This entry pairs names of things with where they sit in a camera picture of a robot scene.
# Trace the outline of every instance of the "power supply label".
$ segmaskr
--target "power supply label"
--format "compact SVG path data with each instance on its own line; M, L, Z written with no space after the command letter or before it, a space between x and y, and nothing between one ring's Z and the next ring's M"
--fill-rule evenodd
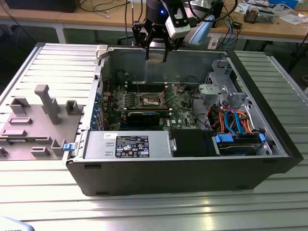
M148 136L117 136L115 145L117 158L150 157Z

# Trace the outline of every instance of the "motherboard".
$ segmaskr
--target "motherboard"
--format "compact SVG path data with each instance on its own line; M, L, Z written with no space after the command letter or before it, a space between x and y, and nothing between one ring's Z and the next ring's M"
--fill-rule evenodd
M102 96L103 129L196 129L191 92L181 84L117 86Z

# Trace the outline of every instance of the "wooden workbench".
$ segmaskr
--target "wooden workbench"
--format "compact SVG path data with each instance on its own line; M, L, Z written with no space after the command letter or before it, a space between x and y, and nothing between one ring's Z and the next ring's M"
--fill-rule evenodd
M93 0L93 4L105 3L109 0ZM227 8L232 7L233 0L226 0ZM110 8L122 4L122 0L115 0L111 4L100 6L99 9ZM20 23L21 25L29 26L47 26L54 27L58 34L59 41L65 43L64 28L80 28L80 29L97 29L97 30L117 30L124 31L124 11L125 6L120 6L109 10L106 15L110 18L105 18L93 12L86 12L79 7L74 13L60 13L49 11L31 11L31 10L12 10L7 4L3 2L7 11ZM83 7L92 10L91 2L87 1ZM141 11L141 4L134 3L134 20L137 20ZM255 23L248 24L244 22L243 14L232 13L234 21L242 23L241 33L239 38L242 39L257 39L269 41L288 41L301 42L308 32L307 24L292 25L279 18L275 18L272 24ZM145 4L143 5L142 19L145 18ZM131 4L128 6L127 22L128 31L131 31ZM14 24L7 13L0 7L0 23ZM209 36L220 38L228 32L223 21L220 21L217 28L212 28Z

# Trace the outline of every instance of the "white label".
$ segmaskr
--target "white label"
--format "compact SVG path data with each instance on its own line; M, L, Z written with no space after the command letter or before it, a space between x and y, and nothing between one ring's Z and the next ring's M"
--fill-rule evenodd
M116 139L117 133L105 133L104 139Z

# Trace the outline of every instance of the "open computer chassis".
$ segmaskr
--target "open computer chassis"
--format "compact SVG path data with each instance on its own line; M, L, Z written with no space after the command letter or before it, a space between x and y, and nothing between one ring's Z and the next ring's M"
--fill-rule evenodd
M98 54L93 107L64 156L85 195L253 189L302 160L234 52Z

